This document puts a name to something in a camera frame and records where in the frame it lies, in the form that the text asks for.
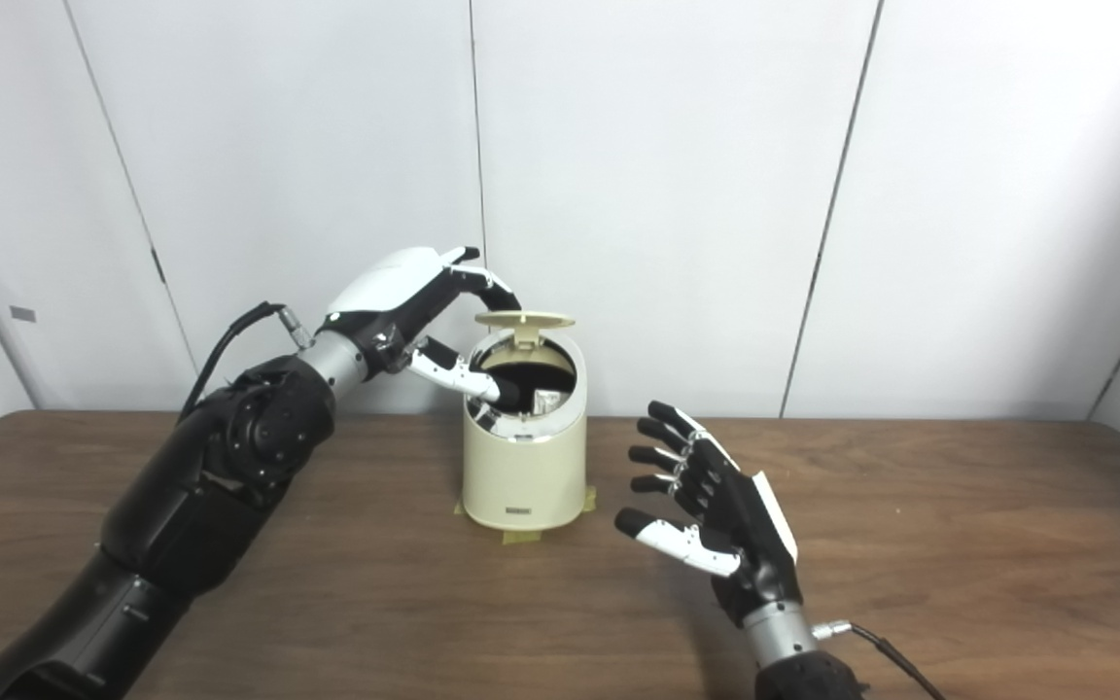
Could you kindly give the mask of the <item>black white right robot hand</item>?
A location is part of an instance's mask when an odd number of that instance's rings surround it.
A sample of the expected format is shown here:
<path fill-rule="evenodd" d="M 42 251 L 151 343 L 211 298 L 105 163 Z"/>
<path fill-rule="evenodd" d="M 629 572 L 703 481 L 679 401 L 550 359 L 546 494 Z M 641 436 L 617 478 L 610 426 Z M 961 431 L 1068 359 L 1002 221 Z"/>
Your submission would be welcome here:
<path fill-rule="evenodd" d="M 801 606 L 796 539 L 765 475 L 741 470 L 711 431 L 675 405 L 650 402 L 637 431 L 654 444 L 629 447 L 629 461 L 657 472 L 636 475 L 631 491 L 670 497 L 692 522 L 623 507 L 614 528 L 710 575 L 716 601 L 738 628 L 760 609 Z"/>

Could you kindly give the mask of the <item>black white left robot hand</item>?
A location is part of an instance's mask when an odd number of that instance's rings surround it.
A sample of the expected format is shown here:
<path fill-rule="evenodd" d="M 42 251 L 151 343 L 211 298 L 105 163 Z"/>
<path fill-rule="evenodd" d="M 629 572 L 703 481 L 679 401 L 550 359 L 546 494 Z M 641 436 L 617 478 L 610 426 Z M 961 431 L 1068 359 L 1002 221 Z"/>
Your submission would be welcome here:
<path fill-rule="evenodd" d="M 458 351 L 424 334 L 460 296 L 480 298 L 493 312 L 523 309 L 500 276 L 472 263 L 478 256 L 476 248 L 405 248 L 382 259 L 329 304 L 299 358 L 326 381 L 335 402 L 377 375 L 405 370 L 482 402 L 515 402 L 514 382 L 472 368 Z"/>

